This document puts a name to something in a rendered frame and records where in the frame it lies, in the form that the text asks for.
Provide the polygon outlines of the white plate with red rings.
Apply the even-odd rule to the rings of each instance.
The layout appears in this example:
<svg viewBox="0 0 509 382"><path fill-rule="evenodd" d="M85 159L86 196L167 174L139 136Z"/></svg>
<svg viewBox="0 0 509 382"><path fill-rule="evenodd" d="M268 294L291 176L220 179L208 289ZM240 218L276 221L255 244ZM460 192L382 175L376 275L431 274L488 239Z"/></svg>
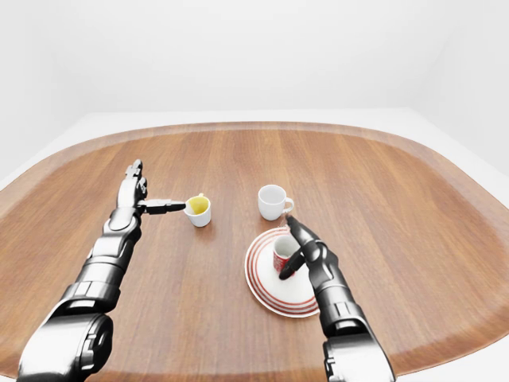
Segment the white plate with red rings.
<svg viewBox="0 0 509 382"><path fill-rule="evenodd" d="M257 236L247 249L244 272L251 292L267 309L289 318L306 318L319 312L308 268L301 267L286 280L274 268L274 244L288 235L287 227L279 227Z"/></svg>

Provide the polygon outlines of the white mug with yellow inside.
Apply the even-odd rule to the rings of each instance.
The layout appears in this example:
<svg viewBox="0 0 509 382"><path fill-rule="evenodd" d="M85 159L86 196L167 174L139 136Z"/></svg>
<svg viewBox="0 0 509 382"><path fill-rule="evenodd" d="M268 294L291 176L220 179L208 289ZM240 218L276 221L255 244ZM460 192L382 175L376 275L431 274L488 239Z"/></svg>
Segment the white mug with yellow inside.
<svg viewBox="0 0 509 382"><path fill-rule="evenodd" d="M185 204L184 213L195 227L202 228L210 223L211 202L203 193L190 197Z"/></svg>

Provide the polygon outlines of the red mug with white print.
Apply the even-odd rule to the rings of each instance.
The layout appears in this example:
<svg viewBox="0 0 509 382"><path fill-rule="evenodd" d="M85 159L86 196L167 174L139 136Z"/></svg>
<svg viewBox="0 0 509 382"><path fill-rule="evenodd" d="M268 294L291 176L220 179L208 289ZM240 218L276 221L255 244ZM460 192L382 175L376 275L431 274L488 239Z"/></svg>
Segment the red mug with white print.
<svg viewBox="0 0 509 382"><path fill-rule="evenodd" d="M273 246L273 266L277 273L281 273L290 257L299 250L299 243L291 235L279 236Z"/></svg>

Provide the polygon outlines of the silver robot right hand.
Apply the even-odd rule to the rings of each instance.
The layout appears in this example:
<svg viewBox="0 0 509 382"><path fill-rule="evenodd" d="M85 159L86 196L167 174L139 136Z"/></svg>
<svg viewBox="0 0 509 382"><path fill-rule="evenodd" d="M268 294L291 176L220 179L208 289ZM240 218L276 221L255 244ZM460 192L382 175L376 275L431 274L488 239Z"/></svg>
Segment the silver robot right hand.
<svg viewBox="0 0 509 382"><path fill-rule="evenodd" d="M309 281L317 293L330 286L345 285L338 258L327 245L310 228L290 214L286 215L286 223L299 248L280 271L280 280L288 279L305 263L309 269Z"/></svg>

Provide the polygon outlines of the silver robot left hand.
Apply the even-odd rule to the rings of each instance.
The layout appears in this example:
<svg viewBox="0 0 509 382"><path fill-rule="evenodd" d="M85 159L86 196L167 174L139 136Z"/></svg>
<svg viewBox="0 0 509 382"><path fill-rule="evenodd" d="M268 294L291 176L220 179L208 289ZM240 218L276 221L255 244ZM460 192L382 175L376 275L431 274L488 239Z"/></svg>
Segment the silver robot left hand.
<svg viewBox="0 0 509 382"><path fill-rule="evenodd" d="M184 210L186 204L183 201L171 199L147 200L148 181L142 175L143 164L141 159L136 159L129 165L125 172L117 196L117 209L130 209L135 212L149 214L164 214Z"/></svg>

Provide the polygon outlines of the plain white mug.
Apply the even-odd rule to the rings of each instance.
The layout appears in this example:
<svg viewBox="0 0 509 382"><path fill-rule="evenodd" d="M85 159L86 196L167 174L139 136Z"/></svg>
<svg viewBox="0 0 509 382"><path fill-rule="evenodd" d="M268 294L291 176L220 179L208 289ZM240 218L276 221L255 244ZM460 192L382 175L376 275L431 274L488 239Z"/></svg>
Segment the plain white mug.
<svg viewBox="0 0 509 382"><path fill-rule="evenodd" d="M273 221L294 208L293 199L279 185L264 185L258 191L258 210L265 220Z"/></svg>

